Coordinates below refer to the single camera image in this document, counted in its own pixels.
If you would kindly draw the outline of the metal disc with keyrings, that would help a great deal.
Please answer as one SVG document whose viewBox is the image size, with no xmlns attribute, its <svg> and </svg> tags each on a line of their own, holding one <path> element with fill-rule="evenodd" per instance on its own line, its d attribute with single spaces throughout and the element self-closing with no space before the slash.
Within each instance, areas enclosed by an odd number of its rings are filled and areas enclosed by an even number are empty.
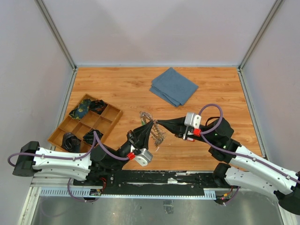
<svg viewBox="0 0 300 225">
<path fill-rule="evenodd" d="M 165 132 L 159 128 L 158 124 L 150 113 L 140 111 L 140 119 L 144 122 L 144 124 L 148 123 L 150 120 L 154 121 L 154 125 L 151 130 L 151 138 L 154 140 L 154 145 L 159 147 L 166 138 Z"/>
</svg>

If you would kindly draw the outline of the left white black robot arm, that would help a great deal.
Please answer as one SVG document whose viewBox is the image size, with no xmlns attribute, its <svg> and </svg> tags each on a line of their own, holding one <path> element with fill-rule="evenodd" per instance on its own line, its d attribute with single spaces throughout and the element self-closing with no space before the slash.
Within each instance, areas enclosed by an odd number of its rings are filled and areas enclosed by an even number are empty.
<svg viewBox="0 0 300 225">
<path fill-rule="evenodd" d="M 94 131 L 92 146 L 86 153 L 53 151 L 40 147 L 39 142 L 30 141 L 7 161 L 14 168 L 14 176 L 32 177 L 36 173 L 47 173 L 86 181 L 94 186 L 104 176 L 120 171 L 131 160 L 141 166 L 151 162 L 153 155 L 149 152 L 149 137 L 153 125 L 151 120 L 128 131 L 126 142 L 118 150 L 104 145 Z"/>
</svg>

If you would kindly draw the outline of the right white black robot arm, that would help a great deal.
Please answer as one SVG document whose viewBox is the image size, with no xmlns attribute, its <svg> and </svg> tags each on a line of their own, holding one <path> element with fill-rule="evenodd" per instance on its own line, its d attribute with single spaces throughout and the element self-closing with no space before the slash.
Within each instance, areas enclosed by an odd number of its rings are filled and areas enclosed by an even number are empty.
<svg viewBox="0 0 300 225">
<path fill-rule="evenodd" d="M 215 186 L 250 189 L 276 200 L 286 211 L 299 215 L 299 172 L 275 165 L 232 139 L 234 130 L 226 119 L 210 117 L 205 125 L 201 125 L 200 116 L 196 115 L 194 120 L 181 117 L 158 120 L 157 123 L 177 138 L 201 141 L 210 146 L 209 153 L 219 161 L 212 175 Z"/>
</svg>

